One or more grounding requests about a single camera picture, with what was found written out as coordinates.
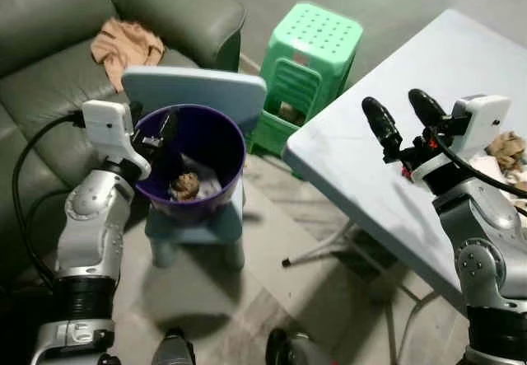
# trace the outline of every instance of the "chair backrest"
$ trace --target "chair backrest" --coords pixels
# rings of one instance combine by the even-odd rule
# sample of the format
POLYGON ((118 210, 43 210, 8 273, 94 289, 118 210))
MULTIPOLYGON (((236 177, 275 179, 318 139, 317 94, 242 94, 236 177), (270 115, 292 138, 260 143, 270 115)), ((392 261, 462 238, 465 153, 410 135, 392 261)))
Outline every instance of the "chair backrest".
POLYGON ((94 36, 111 0, 0 0, 0 77, 94 36))
POLYGON ((151 112, 167 105, 198 104, 221 111, 250 133, 264 107, 261 77, 201 68, 132 66, 122 78, 131 102, 151 112))

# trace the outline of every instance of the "beige cloth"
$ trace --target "beige cloth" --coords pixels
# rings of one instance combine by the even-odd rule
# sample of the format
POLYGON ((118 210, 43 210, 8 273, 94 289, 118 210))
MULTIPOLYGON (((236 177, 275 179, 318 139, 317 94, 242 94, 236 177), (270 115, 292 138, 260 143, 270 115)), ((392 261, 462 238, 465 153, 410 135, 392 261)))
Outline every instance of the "beige cloth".
POLYGON ((97 63, 105 65, 106 74, 116 91, 123 90, 121 77, 127 66, 157 65, 165 47, 153 33, 138 23, 114 18, 108 20, 91 43, 91 54, 97 63))
POLYGON ((494 138, 487 152, 497 159, 501 171, 521 171, 521 158, 525 150, 525 141, 514 132, 505 132, 494 138))

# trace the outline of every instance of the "sofa cushion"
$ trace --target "sofa cushion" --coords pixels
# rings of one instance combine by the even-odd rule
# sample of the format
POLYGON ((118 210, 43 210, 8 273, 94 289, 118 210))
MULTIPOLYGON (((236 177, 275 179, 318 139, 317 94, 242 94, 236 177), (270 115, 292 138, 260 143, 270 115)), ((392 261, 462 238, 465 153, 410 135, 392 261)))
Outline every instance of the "sofa cushion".
POLYGON ((95 36, 111 0, 0 0, 0 76, 95 36))
MULTIPOLYGON (((0 78, 0 282, 29 265, 12 205, 11 178, 26 139, 52 118, 100 99, 128 102, 117 94, 104 67, 93 61, 91 40, 75 44, 16 73, 0 78)), ((173 49, 161 64, 196 67, 173 49)), ((31 152, 21 172, 21 199, 25 210, 50 190, 73 187, 100 158, 91 150, 83 130, 61 124, 48 132, 31 152)), ((46 202, 37 215, 35 245, 41 254, 52 250, 64 224, 64 197, 46 202)))

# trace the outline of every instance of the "sofa armrest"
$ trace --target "sofa armrest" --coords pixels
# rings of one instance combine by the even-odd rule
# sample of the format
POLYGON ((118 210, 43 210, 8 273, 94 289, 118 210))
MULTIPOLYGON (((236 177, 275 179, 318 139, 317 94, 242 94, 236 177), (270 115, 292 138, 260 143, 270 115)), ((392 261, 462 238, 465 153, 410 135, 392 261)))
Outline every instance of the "sofa armrest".
POLYGON ((112 0, 121 18, 138 21, 198 65, 237 71, 245 10, 233 0, 112 0))

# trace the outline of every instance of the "purple bin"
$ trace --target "purple bin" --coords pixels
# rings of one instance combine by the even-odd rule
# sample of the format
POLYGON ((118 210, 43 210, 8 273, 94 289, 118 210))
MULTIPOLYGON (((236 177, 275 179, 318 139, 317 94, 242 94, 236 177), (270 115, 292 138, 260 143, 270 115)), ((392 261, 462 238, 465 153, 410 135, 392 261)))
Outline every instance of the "purple bin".
POLYGON ((156 136, 171 109, 177 108, 178 128, 166 152, 152 163, 152 173, 137 183, 157 210, 183 225, 201 222, 226 204, 241 177, 245 161, 245 142, 238 126, 223 113, 202 105, 173 105, 154 111, 138 122, 147 136, 156 136), (169 183, 180 174, 179 154, 211 167, 222 190, 205 199, 188 202, 170 200, 169 183))

